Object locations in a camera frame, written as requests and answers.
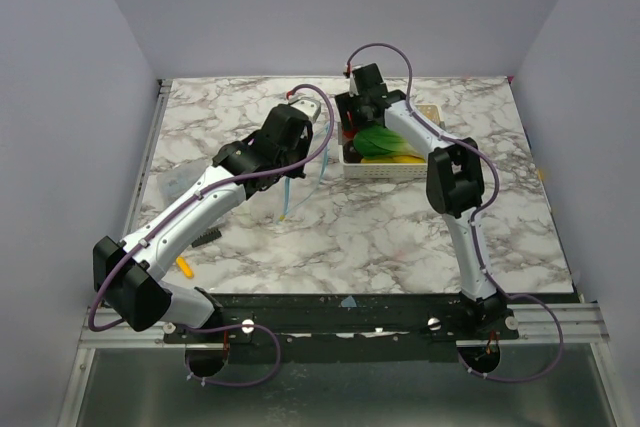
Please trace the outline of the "white perforated plastic basket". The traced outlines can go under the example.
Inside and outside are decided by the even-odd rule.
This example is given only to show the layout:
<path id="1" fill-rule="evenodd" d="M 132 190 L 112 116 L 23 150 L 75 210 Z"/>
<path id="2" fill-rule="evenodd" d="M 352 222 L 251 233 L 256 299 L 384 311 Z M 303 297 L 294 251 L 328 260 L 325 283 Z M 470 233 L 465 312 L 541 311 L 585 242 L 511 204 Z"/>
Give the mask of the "white perforated plastic basket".
<path id="1" fill-rule="evenodd" d="M 351 142 L 338 124 L 339 162 L 347 179 L 420 179 L 426 176 L 427 164 L 361 164 L 345 163 L 343 146 Z"/>

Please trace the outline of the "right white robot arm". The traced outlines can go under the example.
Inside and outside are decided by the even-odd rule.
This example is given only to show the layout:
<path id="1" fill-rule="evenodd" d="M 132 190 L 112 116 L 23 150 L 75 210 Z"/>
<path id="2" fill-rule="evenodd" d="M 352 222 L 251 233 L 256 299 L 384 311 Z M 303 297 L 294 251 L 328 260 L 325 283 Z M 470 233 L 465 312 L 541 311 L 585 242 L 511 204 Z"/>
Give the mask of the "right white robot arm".
<path id="1" fill-rule="evenodd" d="M 426 196 L 447 225 L 459 266 L 460 326 L 471 338 L 485 337 L 506 312 L 507 302 L 488 277 L 481 216 L 485 183 L 477 143 L 447 133 L 416 110 L 407 94 L 390 90 L 377 64 L 347 67 L 344 75 L 349 90 L 335 97 L 342 125 L 358 132 L 385 127 L 426 160 Z"/>

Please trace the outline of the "green toy bok choy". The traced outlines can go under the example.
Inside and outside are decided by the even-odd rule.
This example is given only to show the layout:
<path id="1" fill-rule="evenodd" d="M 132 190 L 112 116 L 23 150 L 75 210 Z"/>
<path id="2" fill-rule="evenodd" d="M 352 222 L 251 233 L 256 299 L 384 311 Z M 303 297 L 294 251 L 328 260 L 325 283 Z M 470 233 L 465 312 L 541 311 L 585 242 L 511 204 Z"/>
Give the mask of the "green toy bok choy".
<path id="1" fill-rule="evenodd" d="M 360 130 L 352 139 L 352 143 L 355 150 L 365 158 L 421 157 L 402 136 L 378 125 Z"/>

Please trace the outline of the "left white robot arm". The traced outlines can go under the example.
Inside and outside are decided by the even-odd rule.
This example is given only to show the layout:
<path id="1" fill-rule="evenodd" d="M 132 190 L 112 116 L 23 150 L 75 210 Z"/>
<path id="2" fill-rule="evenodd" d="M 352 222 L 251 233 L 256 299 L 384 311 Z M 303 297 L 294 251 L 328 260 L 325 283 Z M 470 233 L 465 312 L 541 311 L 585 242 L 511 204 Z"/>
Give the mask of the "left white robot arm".
<path id="1" fill-rule="evenodd" d="M 210 166 L 155 219 L 116 241 L 93 248 L 93 282 L 106 302 L 136 332 L 164 321 L 185 325 L 201 342 L 222 327 L 214 298 L 201 288 L 164 277 L 179 255 L 219 218 L 281 178 L 301 178 L 315 153 L 310 146 L 319 109 L 307 101 L 273 107 L 262 126 L 220 148 Z"/>

